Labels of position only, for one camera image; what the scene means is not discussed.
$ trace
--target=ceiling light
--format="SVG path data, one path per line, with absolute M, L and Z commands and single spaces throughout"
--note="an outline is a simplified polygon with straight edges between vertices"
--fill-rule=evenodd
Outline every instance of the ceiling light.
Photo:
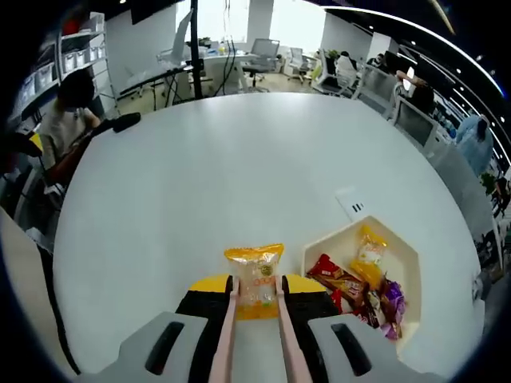
M 454 91 L 454 92 L 455 92 L 455 93 L 456 93 L 459 97 L 461 97 L 461 98 L 462 98 L 462 100 L 463 100 L 464 102 L 466 102 L 466 103 L 470 106 L 470 108 L 472 108 L 472 109 L 474 110 L 474 112 L 475 112 L 475 113 L 477 113 L 477 115 L 478 115 L 478 116 L 480 116 L 480 115 L 481 115 L 481 114 L 478 112 L 478 110 L 477 110 L 477 109 L 475 109 L 475 108 L 474 108 L 474 106 L 473 106 L 472 104 L 470 104 L 470 101 L 468 101 L 466 98 L 464 98 L 464 97 L 463 97 L 463 95 L 462 95 L 461 93 L 459 93 L 456 89 L 453 89 L 453 91 Z
M 450 100 L 467 116 L 470 117 L 470 115 L 459 105 L 452 97 L 450 97 Z
M 478 68 L 482 74 L 486 76 L 486 78 L 493 84 L 495 88 L 499 91 L 499 93 L 504 96 L 504 91 L 501 89 L 500 86 L 498 86 L 497 82 L 489 75 L 488 72 L 485 71 L 485 69 L 480 66 L 471 56 L 469 56 L 466 52 L 458 48 L 455 44 L 447 40 L 446 38 L 443 38 L 439 34 L 436 34 L 432 30 L 428 30 L 427 28 L 420 26 L 419 24 L 415 24 L 414 22 L 408 21 L 404 18 L 399 18 L 397 16 L 394 16 L 392 14 L 385 14 L 383 12 L 378 12 L 377 10 L 365 10 L 363 8 L 355 8 L 353 6 L 323 6 L 324 10 L 349 10 L 352 12 L 362 12 L 366 14 L 375 14 L 377 16 L 382 16 L 384 18 L 391 18 L 397 22 L 402 22 L 404 24 L 407 24 L 408 26 L 413 26 L 417 28 L 418 30 L 421 30 L 422 32 L 425 32 L 434 38 L 437 38 L 438 40 L 442 41 L 444 44 L 447 44 L 449 47 L 454 49 L 456 52 L 461 54 L 464 58 L 466 58 L 468 61 L 470 61 L 476 68 Z
M 413 62 L 415 65 L 417 64 L 417 62 L 413 58 L 409 58 L 408 56 L 406 56 L 406 55 L 404 55 L 402 53 L 398 52 L 398 57 L 405 58 L 406 60 Z

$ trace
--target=red candy wrapper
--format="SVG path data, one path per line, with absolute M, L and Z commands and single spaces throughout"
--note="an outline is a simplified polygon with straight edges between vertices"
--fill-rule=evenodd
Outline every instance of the red candy wrapper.
M 355 317 L 360 319 L 361 322 L 366 323 L 367 325 L 372 327 L 372 321 L 369 317 L 369 313 L 367 313 L 367 307 L 362 306 L 352 313 Z
M 334 302 L 334 306 L 337 307 L 339 314 L 342 314 L 343 313 L 343 304 L 341 301 L 341 290 L 339 290 L 339 289 L 334 290 L 334 292 L 330 295 L 330 298 L 332 298 L 332 301 Z
M 332 291 L 339 289 L 343 298 L 346 299 L 354 309 L 363 304 L 362 293 L 366 283 L 359 281 L 348 273 L 345 273 L 339 279 L 311 273 L 307 275 L 321 283 L 327 289 Z
M 312 275 L 324 275 L 327 277 L 338 279 L 343 275 L 343 270 L 335 263 L 330 260 L 330 257 L 326 254 L 321 254 L 318 262 L 312 267 L 308 274 Z

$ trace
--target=white tray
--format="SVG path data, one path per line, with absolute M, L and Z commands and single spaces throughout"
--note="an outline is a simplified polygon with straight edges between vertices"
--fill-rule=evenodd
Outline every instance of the white tray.
M 305 246 L 302 261 L 302 276 L 315 265 L 321 254 L 330 256 L 332 262 L 344 270 L 358 275 L 350 268 L 360 243 L 360 228 L 367 225 L 376 234 L 382 236 L 387 249 L 382 257 L 380 268 L 388 279 L 399 282 L 406 300 L 406 312 L 401 324 L 402 338 L 396 342 L 398 355 L 403 346 L 414 336 L 421 322 L 421 272 L 418 254 L 391 229 L 375 217 L 367 216 L 360 221 L 344 227 L 319 241 Z

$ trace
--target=gray gripper part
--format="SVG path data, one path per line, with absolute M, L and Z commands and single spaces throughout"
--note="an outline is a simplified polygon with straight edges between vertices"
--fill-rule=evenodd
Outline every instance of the gray gripper part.
M 121 343 L 119 357 L 100 373 L 83 373 L 77 383 L 187 383 L 193 354 L 207 323 L 206 318 L 161 313 Z M 161 375 L 146 369 L 149 355 L 171 323 L 183 325 Z
M 395 345 L 383 332 L 354 315 L 311 319 L 308 324 L 323 356 L 329 383 L 445 381 L 438 375 L 418 373 L 401 363 Z

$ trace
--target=black pole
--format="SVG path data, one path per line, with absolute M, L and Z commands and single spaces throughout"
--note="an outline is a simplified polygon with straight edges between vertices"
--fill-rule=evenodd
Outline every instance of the black pole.
M 202 99 L 202 87 L 200 86 L 200 59 L 199 59 L 199 40 L 197 38 L 197 10 L 199 0 L 191 1 L 192 20 L 190 20 L 190 48 L 192 50 L 192 66 L 193 66 L 193 89 L 195 90 L 195 99 Z

